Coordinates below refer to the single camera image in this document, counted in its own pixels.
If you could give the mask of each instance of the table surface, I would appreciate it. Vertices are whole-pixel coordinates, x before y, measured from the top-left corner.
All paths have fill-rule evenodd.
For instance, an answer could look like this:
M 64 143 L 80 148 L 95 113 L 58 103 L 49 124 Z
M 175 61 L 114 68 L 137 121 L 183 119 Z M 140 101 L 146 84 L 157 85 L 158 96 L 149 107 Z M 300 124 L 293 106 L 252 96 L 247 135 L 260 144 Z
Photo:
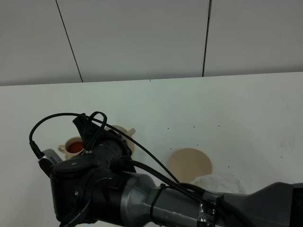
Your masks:
M 28 144 L 32 127 L 55 113 L 102 111 L 109 124 L 135 128 L 134 138 L 163 163 L 180 148 L 199 149 L 247 193 L 303 182 L 302 84 L 298 72 L 0 87 L 0 226 L 59 226 L 49 179 Z M 40 149 L 77 136 L 72 120 L 41 125 Z M 164 172 L 139 148 L 134 159 Z

